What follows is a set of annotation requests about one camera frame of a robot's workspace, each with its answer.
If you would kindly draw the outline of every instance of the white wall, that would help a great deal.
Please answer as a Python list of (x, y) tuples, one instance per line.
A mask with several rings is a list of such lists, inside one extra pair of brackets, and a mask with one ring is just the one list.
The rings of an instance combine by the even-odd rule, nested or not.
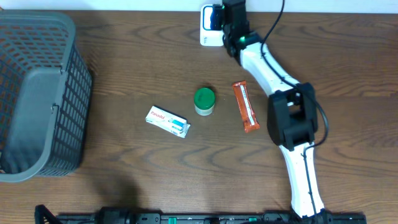
[[(4, 9), (199, 11), (221, 0), (0, 0)], [(247, 0), (248, 11), (275, 12), (282, 0)], [(398, 13), (398, 0), (286, 0), (287, 12)]]

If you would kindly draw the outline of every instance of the green cap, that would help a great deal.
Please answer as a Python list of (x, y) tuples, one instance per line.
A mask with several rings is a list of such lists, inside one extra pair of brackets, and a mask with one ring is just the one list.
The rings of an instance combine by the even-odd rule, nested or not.
[(216, 95), (209, 88), (201, 88), (195, 93), (193, 98), (195, 106), (201, 110), (210, 109), (216, 102)]

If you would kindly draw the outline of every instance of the small jar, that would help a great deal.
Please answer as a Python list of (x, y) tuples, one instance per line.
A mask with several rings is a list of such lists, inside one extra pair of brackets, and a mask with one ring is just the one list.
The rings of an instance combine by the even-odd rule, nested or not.
[(210, 115), (214, 110), (216, 95), (209, 88), (199, 89), (193, 98), (195, 111), (202, 116)]

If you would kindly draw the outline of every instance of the blue-gray plastic crate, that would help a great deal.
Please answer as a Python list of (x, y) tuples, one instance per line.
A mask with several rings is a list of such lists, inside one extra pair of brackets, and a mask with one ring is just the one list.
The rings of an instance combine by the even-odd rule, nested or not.
[(0, 182), (73, 172), (92, 87), (73, 21), (52, 12), (0, 12), (0, 47)]

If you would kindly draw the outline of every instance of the wooden table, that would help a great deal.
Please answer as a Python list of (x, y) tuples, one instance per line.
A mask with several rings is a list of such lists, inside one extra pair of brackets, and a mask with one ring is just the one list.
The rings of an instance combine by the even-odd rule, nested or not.
[[(267, 98), (224, 48), (200, 45), (198, 12), (66, 13), (96, 72), (84, 162), (68, 177), (1, 183), (0, 223), (33, 223), (38, 204), (53, 213), (289, 209)], [(276, 16), (250, 13), (251, 27), (264, 35)], [(398, 222), (398, 16), (286, 13), (268, 43), (291, 75), (311, 82), (329, 117), (330, 137), (315, 161), (326, 208)], [(261, 124), (249, 134), (231, 88), (241, 80)], [(216, 90), (209, 117), (193, 107), (201, 86)], [(187, 138), (147, 124), (152, 105), (186, 117)]]

